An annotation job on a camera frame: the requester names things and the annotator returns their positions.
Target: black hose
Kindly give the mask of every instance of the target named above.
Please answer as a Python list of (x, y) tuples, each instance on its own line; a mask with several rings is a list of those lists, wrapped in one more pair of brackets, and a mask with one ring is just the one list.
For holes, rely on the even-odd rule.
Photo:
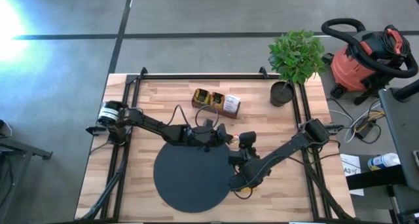
[(418, 73), (418, 64), (414, 60), (411, 53), (409, 53), (405, 58), (407, 70), (394, 69), (386, 65), (382, 65), (368, 56), (368, 54), (362, 48), (361, 43), (359, 43), (357, 39), (353, 38), (351, 35), (347, 33), (343, 33), (341, 31), (337, 31), (335, 29), (330, 28), (330, 26), (337, 24), (351, 25), (355, 27), (357, 30), (361, 31), (365, 30), (365, 27), (362, 25), (360, 21), (354, 20), (353, 18), (335, 18), (332, 20), (328, 20), (323, 25), (321, 25), (321, 30), (322, 32), (332, 37), (336, 37), (337, 39), (340, 39), (348, 43), (349, 45), (354, 46), (355, 49), (358, 51), (357, 57), (364, 61), (368, 65), (368, 67), (371, 67), (376, 71), (381, 71), (389, 75), (390, 77), (397, 77), (402, 79), (413, 77)]

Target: shop vacuum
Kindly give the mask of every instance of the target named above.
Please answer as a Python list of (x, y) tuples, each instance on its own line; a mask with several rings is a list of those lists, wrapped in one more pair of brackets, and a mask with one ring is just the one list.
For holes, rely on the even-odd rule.
[[(339, 24), (353, 26), (357, 33), (352, 36), (330, 28)], [(393, 78), (406, 79), (418, 72), (409, 42), (393, 25), (377, 33), (366, 31), (358, 20), (336, 18), (326, 21), (321, 30), (348, 44), (335, 55), (327, 53), (322, 58), (330, 64), (335, 77), (336, 85), (331, 90), (334, 98), (340, 98), (345, 92), (363, 92), (354, 100), (359, 105), (369, 96), (378, 96), (378, 90)], [(402, 63), (406, 64), (407, 70), (400, 68)]]

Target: paper sheet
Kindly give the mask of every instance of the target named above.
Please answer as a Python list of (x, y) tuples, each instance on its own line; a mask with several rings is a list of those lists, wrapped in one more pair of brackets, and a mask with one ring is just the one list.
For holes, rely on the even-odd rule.
[[(360, 167), (359, 157), (352, 156), (352, 155), (340, 154), (340, 159), (341, 159), (341, 161), (345, 161), (345, 162), (342, 162), (343, 169), (344, 169), (344, 172), (345, 172), (345, 176), (351, 176), (351, 175), (361, 173), (361, 169), (359, 168)], [(363, 189), (352, 190), (352, 191), (349, 191), (349, 193), (352, 194), (352, 195), (364, 196), (364, 190)]]

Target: wooden table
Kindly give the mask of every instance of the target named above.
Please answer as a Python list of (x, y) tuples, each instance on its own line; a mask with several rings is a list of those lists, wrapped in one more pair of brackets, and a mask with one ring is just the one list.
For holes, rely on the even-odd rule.
[[(121, 101), (126, 75), (109, 76), (103, 100)], [(192, 108), (191, 98), (196, 88), (210, 92), (232, 94), (241, 98), (241, 107), (236, 120), (220, 117), (219, 123), (225, 123), (229, 134), (256, 131), (257, 141), (254, 146), (263, 157), (281, 144), (291, 139), (297, 131), (293, 104), (274, 107), (269, 103), (269, 90), (276, 80), (142, 80), (137, 106), (144, 113), (163, 122), (168, 122), (174, 107), (182, 106), (189, 122), (194, 122), (197, 109)], [(303, 114), (301, 97), (300, 112)], [(313, 118), (324, 123), (331, 122), (320, 78), (310, 79), (306, 92)], [(198, 122), (205, 118), (215, 119), (213, 113), (203, 111)], [(173, 123), (183, 123), (178, 113)], [(107, 136), (94, 139), (92, 148), (103, 144)], [(124, 194), (119, 221), (129, 222), (269, 222), (269, 221), (311, 221), (310, 201), (308, 198), (304, 168), (292, 160), (284, 160), (272, 169), (270, 177), (253, 192), (248, 200), (240, 200), (230, 193), (220, 205), (198, 214), (179, 212), (168, 206), (158, 195), (153, 182), (154, 160), (164, 145), (157, 135), (135, 128), (128, 160), (124, 184)], [(95, 151), (89, 158), (84, 183), (75, 217), (83, 216), (97, 201), (105, 187), (111, 157), (111, 145)], [(331, 142), (323, 148), (320, 156), (338, 153), (336, 143)], [(302, 160), (301, 152), (294, 158)], [(344, 210), (354, 216), (346, 179), (339, 156), (321, 161), (327, 188)], [(108, 216), (113, 212), (111, 195)], [(317, 201), (323, 213), (319, 193)]]

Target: black circular plate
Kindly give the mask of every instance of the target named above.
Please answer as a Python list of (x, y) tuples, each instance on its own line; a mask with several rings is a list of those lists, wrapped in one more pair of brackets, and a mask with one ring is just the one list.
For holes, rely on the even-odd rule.
[(228, 195), (234, 168), (228, 164), (227, 145), (210, 148), (166, 144), (155, 160), (157, 191), (172, 208), (182, 212), (203, 212)]

